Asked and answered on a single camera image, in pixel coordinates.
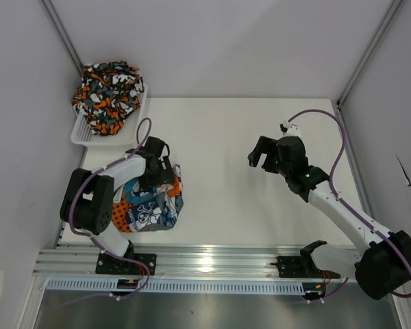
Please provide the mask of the black orange camouflage shorts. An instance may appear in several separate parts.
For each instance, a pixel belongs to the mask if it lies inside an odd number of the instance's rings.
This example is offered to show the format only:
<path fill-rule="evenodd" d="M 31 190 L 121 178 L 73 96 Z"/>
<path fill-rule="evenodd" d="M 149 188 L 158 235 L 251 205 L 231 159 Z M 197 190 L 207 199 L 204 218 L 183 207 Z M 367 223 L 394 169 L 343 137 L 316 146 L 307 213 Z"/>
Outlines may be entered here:
<path fill-rule="evenodd" d="M 126 61 L 86 64 L 71 105 L 96 136 L 114 136 L 140 110 L 145 92 L 139 68 Z"/>

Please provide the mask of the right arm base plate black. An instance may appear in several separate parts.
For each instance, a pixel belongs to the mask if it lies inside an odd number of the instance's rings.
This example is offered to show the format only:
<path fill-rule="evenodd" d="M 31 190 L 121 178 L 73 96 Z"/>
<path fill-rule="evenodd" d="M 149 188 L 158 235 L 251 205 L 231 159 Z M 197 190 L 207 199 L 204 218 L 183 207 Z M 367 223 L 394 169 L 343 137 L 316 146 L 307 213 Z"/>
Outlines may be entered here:
<path fill-rule="evenodd" d="M 277 256 L 274 263 L 280 278 L 339 279 L 333 271 L 321 271 L 309 256 Z"/>

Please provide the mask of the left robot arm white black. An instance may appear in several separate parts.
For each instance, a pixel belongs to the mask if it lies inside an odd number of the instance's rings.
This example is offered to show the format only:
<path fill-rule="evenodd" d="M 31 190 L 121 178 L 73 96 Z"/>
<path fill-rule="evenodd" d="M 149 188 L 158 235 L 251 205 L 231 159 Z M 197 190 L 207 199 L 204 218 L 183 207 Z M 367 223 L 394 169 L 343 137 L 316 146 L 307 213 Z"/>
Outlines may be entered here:
<path fill-rule="evenodd" d="M 170 154 L 166 142 L 149 137 L 99 169 L 71 174 L 60 218 L 111 255 L 118 273 L 135 265 L 134 247 L 123 232 L 168 230 L 177 222 L 184 205 L 182 180 Z"/>

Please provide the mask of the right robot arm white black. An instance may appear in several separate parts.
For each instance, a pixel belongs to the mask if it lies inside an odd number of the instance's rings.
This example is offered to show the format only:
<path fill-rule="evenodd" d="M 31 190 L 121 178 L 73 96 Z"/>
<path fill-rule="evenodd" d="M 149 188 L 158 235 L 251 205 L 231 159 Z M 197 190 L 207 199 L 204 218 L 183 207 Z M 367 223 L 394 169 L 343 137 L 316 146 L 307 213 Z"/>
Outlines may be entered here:
<path fill-rule="evenodd" d="M 393 232 L 348 204 L 334 191 L 331 177 L 309 164 L 299 137 L 261 136 L 247 156 L 250 167 L 256 167 L 262 155 L 266 156 L 262 169 L 281 175 L 294 194 L 327 216 L 355 247 L 348 250 L 325 241 L 305 246 L 299 259 L 304 275 L 332 271 L 353 278 L 374 300 L 396 295 L 399 287 L 411 282 L 411 237 L 403 230 Z"/>

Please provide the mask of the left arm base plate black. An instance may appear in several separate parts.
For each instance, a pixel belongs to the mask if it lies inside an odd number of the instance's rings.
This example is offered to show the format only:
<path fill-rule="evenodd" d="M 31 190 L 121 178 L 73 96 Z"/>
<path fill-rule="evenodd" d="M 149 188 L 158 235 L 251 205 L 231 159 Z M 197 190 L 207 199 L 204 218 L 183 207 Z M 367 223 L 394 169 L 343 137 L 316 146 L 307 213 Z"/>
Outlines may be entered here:
<path fill-rule="evenodd" d="M 155 275 L 155 267 L 157 265 L 156 254 L 134 254 L 134 260 L 146 265 L 149 269 L 150 276 Z M 124 260 L 119 260 L 108 256 L 107 254 L 100 254 L 95 267 L 95 273 L 99 275 L 124 275 L 124 276 L 139 276 L 146 275 L 145 269 Z"/>

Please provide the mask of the blue orange patterned shorts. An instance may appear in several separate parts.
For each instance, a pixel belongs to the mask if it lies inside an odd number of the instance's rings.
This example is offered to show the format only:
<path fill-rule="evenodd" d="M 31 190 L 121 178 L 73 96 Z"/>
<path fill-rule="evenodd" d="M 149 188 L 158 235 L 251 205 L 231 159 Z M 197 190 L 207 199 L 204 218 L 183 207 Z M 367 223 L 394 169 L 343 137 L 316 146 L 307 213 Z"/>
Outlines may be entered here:
<path fill-rule="evenodd" d="M 181 167 L 176 164 L 172 170 L 175 176 L 172 183 L 153 186 L 150 191 L 145 191 L 134 178 L 115 192 L 112 223 L 118 231 L 154 232 L 175 226 L 184 201 Z"/>

